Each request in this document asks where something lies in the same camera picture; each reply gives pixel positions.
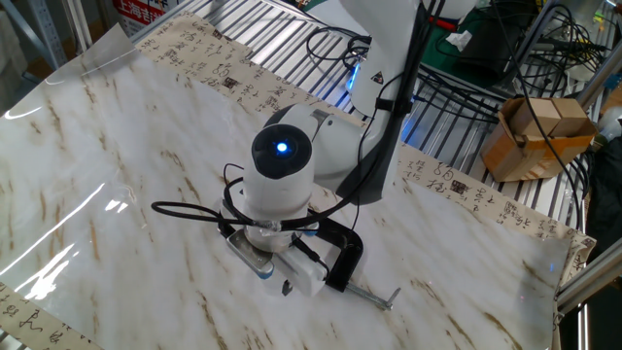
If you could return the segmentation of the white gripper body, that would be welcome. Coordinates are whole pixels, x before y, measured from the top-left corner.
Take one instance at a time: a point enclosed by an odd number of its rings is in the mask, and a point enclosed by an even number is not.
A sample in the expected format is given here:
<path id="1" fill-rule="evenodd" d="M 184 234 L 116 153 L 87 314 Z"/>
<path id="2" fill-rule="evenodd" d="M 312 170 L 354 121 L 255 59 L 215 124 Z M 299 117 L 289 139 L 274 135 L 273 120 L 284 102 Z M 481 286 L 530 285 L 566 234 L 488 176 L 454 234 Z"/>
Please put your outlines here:
<path id="1" fill-rule="evenodd" d="M 325 286 L 328 270 L 296 247 L 276 253 L 272 261 L 293 287 L 306 297 L 313 297 Z"/>

